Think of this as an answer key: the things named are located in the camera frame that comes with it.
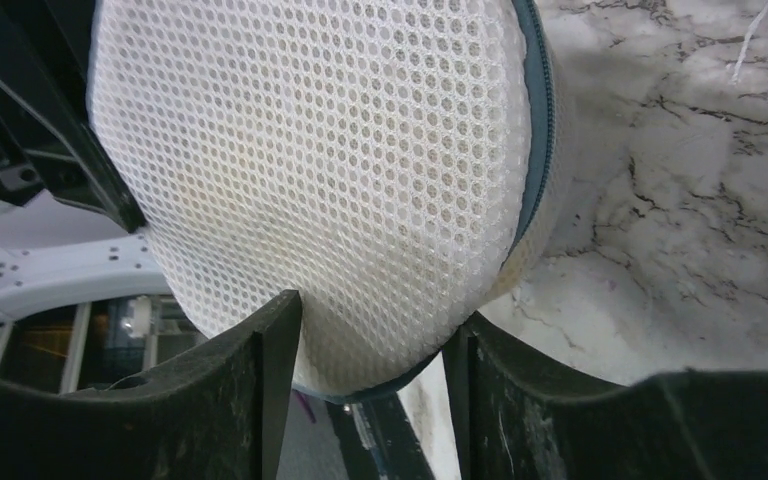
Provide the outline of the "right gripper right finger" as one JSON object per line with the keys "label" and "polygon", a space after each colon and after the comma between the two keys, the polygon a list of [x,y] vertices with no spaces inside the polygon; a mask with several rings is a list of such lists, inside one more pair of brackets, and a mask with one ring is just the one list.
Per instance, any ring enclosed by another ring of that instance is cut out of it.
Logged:
{"label": "right gripper right finger", "polygon": [[616,385],[480,314],[443,360],[466,479],[768,479],[768,371]]}

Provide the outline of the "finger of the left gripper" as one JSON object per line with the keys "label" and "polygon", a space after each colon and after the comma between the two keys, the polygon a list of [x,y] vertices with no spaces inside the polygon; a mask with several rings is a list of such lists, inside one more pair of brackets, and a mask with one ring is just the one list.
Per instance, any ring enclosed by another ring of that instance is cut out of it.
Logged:
{"label": "finger of the left gripper", "polygon": [[48,191],[132,233],[146,223],[92,131],[93,1],[0,1],[0,200]]}

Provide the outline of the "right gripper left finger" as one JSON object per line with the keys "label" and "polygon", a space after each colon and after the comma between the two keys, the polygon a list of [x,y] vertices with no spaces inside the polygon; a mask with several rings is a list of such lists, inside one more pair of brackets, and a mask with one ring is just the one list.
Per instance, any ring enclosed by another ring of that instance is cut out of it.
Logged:
{"label": "right gripper left finger", "polygon": [[302,301],[284,291],[242,323],[104,390],[0,380],[0,479],[273,479]]}

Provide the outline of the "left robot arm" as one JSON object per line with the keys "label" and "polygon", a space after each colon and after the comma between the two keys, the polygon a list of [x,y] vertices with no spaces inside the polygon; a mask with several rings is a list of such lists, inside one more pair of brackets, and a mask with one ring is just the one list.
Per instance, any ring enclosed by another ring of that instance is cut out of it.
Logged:
{"label": "left robot arm", "polygon": [[124,230],[111,240],[0,248],[0,324],[168,287],[145,220],[91,131],[85,96],[95,5],[0,1],[0,216],[48,192]]}

